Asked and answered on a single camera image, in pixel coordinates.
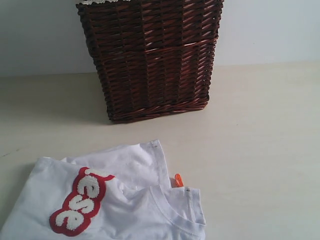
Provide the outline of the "white t-shirt red lettering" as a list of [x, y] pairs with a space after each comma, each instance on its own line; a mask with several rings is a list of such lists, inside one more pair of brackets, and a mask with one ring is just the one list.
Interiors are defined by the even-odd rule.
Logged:
[[200, 191], [170, 178], [158, 140], [34, 165], [3, 240], [203, 240]]

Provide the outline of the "dark red wicker basket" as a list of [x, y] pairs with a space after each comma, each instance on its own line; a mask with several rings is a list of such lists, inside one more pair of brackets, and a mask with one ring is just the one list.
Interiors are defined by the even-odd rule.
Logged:
[[113, 123], [199, 111], [209, 102], [221, 0], [76, 5]]

